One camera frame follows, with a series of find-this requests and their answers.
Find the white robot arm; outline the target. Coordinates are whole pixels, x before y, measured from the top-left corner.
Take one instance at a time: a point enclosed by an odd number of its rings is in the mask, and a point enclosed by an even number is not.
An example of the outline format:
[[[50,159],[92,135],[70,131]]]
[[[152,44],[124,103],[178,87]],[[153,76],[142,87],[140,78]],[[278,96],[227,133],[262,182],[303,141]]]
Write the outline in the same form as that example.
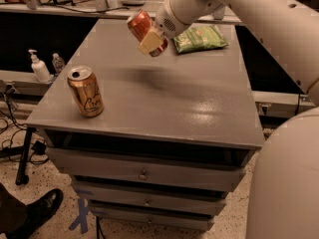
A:
[[[156,24],[168,38],[228,6],[281,70],[249,71],[254,89],[301,92],[319,103],[319,14],[300,0],[164,0]],[[319,107],[284,122],[255,163],[246,239],[319,239]]]

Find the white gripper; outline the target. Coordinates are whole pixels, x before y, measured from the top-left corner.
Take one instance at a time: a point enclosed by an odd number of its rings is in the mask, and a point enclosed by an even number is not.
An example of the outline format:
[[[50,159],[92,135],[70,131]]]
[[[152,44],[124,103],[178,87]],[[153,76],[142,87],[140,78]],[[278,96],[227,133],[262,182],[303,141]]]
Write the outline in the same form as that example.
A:
[[[169,39],[178,36],[185,30],[185,25],[174,16],[169,4],[162,4],[159,7],[155,22]],[[138,49],[144,55],[157,54],[162,51],[163,44],[164,41],[161,34],[154,29],[150,29],[140,41]]]

